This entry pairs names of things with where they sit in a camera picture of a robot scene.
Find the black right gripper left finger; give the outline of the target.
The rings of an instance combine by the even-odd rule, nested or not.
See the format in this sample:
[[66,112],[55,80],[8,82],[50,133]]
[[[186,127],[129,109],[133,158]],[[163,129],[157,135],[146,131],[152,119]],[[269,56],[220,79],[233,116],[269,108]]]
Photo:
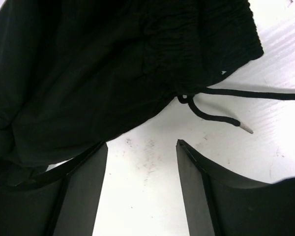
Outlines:
[[108,148],[97,144],[17,186],[0,187],[0,236],[90,236]]

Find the black trousers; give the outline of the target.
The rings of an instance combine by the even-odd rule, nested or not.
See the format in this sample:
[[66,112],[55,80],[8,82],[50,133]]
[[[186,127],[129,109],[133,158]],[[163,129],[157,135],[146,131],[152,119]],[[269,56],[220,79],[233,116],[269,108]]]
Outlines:
[[117,138],[263,53],[246,0],[7,0],[0,186]]

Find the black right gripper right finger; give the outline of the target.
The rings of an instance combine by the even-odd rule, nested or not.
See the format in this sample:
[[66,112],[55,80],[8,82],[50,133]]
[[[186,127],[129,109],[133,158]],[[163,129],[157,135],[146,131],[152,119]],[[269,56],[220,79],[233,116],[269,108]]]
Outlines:
[[191,236],[273,236],[270,184],[236,174],[178,140],[177,164]]

